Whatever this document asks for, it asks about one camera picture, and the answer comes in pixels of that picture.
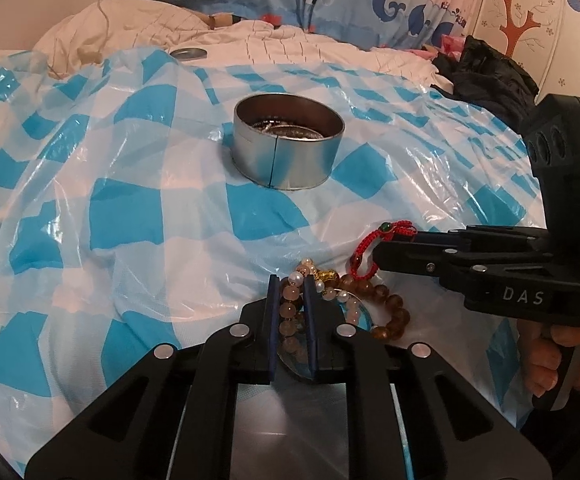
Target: metal container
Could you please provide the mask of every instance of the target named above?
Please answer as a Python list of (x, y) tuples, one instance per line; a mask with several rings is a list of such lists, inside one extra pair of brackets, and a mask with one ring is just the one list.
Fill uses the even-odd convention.
[(334, 110), (291, 94), (257, 94), (234, 108), (232, 159), (261, 186), (307, 189), (329, 177), (345, 124)]

